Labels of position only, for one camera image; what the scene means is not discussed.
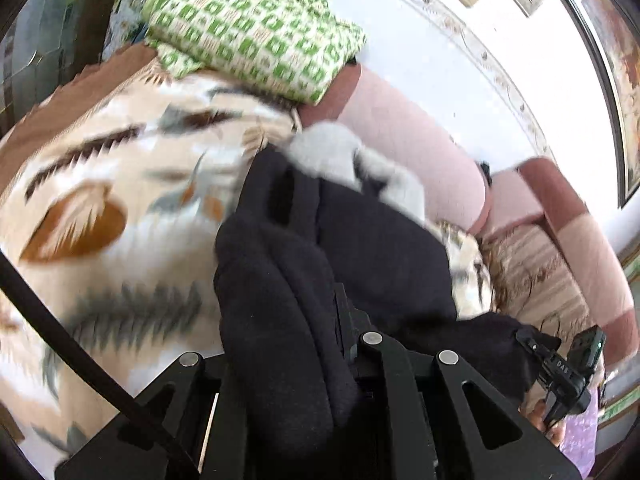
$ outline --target pink sofa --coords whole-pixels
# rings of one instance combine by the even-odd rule
[[[558,168],[533,158],[493,176],[420,107],[361,65],[346,66],[315,107],[298,109],[303,126],[334,120],[367,146],[412,170],[424,186],[426,215],[485,241],[524,224],[540,225],[566,261],[593,321],[607,334],[607,370],[638,351],[633,299],[607,239]]]
[[[575,333],[599,324],[607,335],[608,371],[636,354],[638,327],[622,268],[586,206],[551,161],[527,160],[492,176],[489,187],[476,162],[432,117],[360,65],[345,67],[317,106],[298,111],[303,126],[321,120],[348,126],[367,146],[420,178],[427,218],[459,225],[480,238],[483,247],[506,254],[507,281],[516,283],[507,298],[517,306],[510,311],[507,305],[505,313],[541,329],[548,319],[557,319],[561,352]],[[538,272],[533,278],[532,260]],[[519,272],[525,274],[520,282]],[[596,386],[591,386],[589,409],[568,419],[561,447],[584,478],[595,456]]]

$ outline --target beige blanket with leaf pattern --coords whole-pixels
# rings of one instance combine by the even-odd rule
[[[257,150],[296,129],[282,101],[215,73],[172,81],[154,62],[23,165],[0,202],[0,246],[135,395],[184,351],[222,352],[216,232]],[[0,399],[73,453],[114,408],[4,296],[0,319]]]

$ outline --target white wall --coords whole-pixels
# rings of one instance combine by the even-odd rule
[[[561,171],[603,226],[616,251],[640,232],[640,193],[618,210],[609,115],[596,71],[561,0],[527,18],[512,0],[467,9],[441,0],[504,67],[533,111]]]

